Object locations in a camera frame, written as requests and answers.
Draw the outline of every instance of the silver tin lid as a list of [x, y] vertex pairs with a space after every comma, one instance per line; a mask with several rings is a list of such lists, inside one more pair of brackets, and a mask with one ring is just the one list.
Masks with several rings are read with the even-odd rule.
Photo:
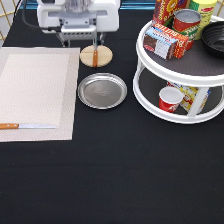
[[124, 81], [109, 73], [90, 75], [79, 84], [78, 96], [87, 106], [108, 109], [120, 104], [127, 95]]
[[181, 9], [174, 12], [175, 17], [184, 23], [197, 23], [201, 21], [201, 14], [192, 9]]

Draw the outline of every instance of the wooden base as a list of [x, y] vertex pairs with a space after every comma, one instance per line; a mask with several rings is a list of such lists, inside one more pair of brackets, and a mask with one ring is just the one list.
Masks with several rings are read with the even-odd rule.
[[[113, 53], [108, 47], [98, 46], [97, 51], [98, 51], [97, 67], [103, 67], [111, 62], [113, 58]], [[93, 52], [94, 52], [93, 45], [86, 47], [82, 50], [82, 52], [80, 53], [80, 59], [83, 64], [89, 67], [93, 67]]]

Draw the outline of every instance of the cable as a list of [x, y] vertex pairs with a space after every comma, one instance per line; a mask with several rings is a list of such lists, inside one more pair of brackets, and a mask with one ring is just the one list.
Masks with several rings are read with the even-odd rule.
[[14, 22], [14, 19], [15, 19], [15, 17], [16, 17], [16, 13], [17, 13], [17, 11], [18, 11], [18, 7], [19, 7], [21, 1], [22, 1], [22, 0], [19, 0], [18, 3], [17, 3], [17, 5], [16, 5], [15, 12], [14, 12], [14, 16], [13, 16], [13, 22]]
[[29, 24], [29, 23], [26, 21], [26, 17], [25, 17], [26, 5], [27, 5], [27, 0], [24, 0], [23, 12], [22, 12], [22, 20], [23, 20], [23, 22], [24, 22], [27, 26], [29, 26], [29, 27], [31, 27], [31, 28], [34, 28], [34, 29], [38, 29], [38, 30], [39, 30], [39, 29], [41, 29], [41, 30], [48, 30], [48, 28], [46, 28], [46, 27], [34, 26], [34, 25], [32, 25], [32, 24]]
[[27, 0], [19, 0], [19, 2], [18, 2], [17, 5], [16, 5], [16, 8], [15, 8], [13, 21], [14, 21], [14, 18], [15, 18], [15, 16], [16, 16], [16, 13], [17, 13], [17, 11], [18, 11], [18, 7], [19, 7], [19, 5], [20, 5], [20, 3], [21, 3], [22, 1], [24, 1], [23, 11], [22, 11], [22, 20], [23, 20], [23, 22], [24, 22], [27, 26], [29, 26], [29, 27], [31, 27], [31, 28], [33, 28], [33, 29], [37, 29], [37, 30], [47, 30], [47, 31], [52, 31], [52, 30], [53, 30], [53, 31], [56, 31], [56, 32], [61, 32], [61, 27], [60, 27], [60, 26], [58, 26], [58, 27], [48, 27], [48, 28], [46, 28], [46, 27], [34, 26], [34, 25], [28, 23], [28, 22], [26, 21], [26, 17], [25, 17], [25, 11], [26, 11]]

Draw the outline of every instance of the metal plate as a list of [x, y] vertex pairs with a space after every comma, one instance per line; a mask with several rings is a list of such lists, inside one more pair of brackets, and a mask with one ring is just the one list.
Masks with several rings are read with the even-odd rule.
[[85, 78], [78, 88], [80, 100], [93, 108], [108, 109], [120, 104], [127, 95], [122, 79], [109, 73], [97, 73]]

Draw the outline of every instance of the knife blade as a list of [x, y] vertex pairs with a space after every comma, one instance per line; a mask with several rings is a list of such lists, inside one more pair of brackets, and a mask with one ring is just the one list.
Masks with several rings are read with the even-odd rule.
[[55, 125], [50, 124], [13, 124], [5, 123], [0, 124], [0, 129], [54, 129]]

